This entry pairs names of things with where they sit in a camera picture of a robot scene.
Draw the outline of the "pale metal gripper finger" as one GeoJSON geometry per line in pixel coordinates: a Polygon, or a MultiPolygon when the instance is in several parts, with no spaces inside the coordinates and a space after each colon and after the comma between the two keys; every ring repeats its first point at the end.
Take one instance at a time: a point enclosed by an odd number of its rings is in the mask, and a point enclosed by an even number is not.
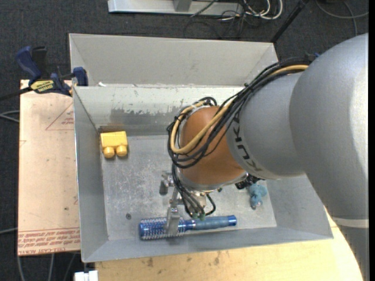
{"type": "Polygon", "coordinates": [[[163,172],[162,180],[159,185],[159,194],[165,196],[168,194],[169,188],[173,187],[173,177],[172,173],[163,172]]]}
{"type": "Polygon", "coordinates": [[[177,206],[170,206],[168,208],[166,217],[166,234],[170,237],[177,236],[178,225],[179,225],[180,215],[177,206]]]}

